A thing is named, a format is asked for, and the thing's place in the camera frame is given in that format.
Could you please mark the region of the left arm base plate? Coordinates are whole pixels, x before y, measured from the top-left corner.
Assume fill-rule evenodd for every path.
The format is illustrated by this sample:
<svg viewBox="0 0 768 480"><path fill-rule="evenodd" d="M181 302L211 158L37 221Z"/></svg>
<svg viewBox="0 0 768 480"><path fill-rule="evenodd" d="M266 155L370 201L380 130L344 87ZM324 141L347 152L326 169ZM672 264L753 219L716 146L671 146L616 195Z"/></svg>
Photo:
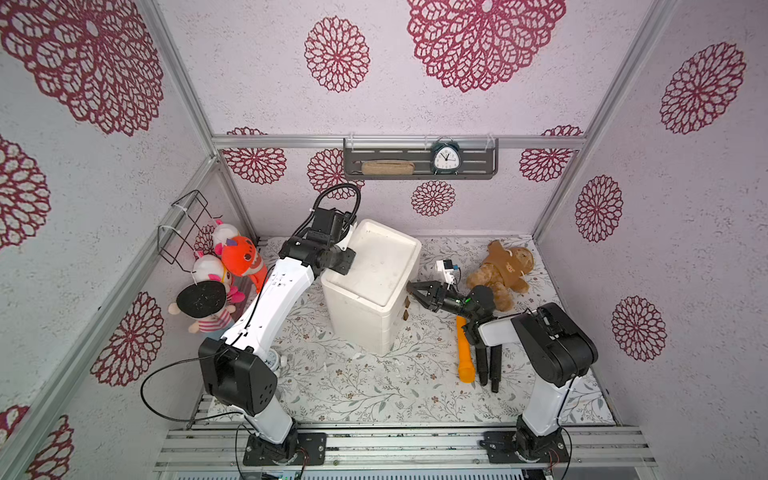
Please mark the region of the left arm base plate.
<svg viewBox="0 0 768 480"><path fill-rule="evenodd" d="M242 464L248 467L318 466L325 463L325 433L290 433L283 443L274 444L251 434Z"/></svg>

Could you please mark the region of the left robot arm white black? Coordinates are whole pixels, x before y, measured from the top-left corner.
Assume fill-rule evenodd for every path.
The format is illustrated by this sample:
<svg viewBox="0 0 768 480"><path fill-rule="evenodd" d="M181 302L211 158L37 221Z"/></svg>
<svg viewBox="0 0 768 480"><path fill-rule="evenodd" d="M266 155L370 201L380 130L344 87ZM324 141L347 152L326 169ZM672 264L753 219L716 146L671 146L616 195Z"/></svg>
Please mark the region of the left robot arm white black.
<svg viewBox="0 0 768 480"><path fill-rule="evenodd" d="M345 275L356 252L348 244L357 211L315 207L310 224L286 240L264 286L239 320L198 351L206 392L240 411L258 437L289 447L295 420L275 398L277 376L266 360L294 304L324 271Z"/></svg>

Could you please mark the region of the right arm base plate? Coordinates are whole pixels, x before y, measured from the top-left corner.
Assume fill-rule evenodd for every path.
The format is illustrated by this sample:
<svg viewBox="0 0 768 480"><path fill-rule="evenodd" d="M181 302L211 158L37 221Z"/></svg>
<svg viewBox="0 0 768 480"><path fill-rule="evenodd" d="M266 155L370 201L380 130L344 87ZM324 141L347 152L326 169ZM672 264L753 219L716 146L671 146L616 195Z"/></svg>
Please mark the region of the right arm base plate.
<svg viewBox="0 0 768 480"><path fill-rule="evenodd" d="M562 431L536 436L523 430L486 431L479 441L491 464L561 463L570 460Z"/></svg>

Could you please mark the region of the white plastic drawer cabinet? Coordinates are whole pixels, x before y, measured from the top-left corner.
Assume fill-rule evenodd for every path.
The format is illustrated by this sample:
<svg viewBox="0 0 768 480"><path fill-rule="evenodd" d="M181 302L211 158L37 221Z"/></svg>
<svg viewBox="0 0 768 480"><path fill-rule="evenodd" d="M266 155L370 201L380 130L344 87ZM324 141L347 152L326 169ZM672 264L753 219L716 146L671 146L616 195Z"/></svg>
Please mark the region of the white plastic drawer cabinet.
<svg viewBox="0 0 768 480"><path fill-rule="evenodd" d="M420 240L366 219L352 234L347 274L325 271L321 285L335 335L368 352L390 351L406 313L407 283L419 267Z"/></svg>

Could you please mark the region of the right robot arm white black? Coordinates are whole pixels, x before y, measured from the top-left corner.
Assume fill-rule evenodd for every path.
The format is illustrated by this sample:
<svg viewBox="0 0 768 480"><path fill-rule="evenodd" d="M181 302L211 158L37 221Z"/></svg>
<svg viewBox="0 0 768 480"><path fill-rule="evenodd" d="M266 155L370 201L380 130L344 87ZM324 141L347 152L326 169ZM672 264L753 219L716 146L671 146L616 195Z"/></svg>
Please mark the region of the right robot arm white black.
<svg viewBox="0 0 768 480"><path fill-rule="evenodd" d="M440 281L410 281L407 292L430 311L462 317L465 338L474 347L492 348L519 341L536 373L529 405L522 414L520 435L539 440L560 429L567 392L598 360L594 342L560 305L497 316L492 290L480 285L466 296Z"/></svg>

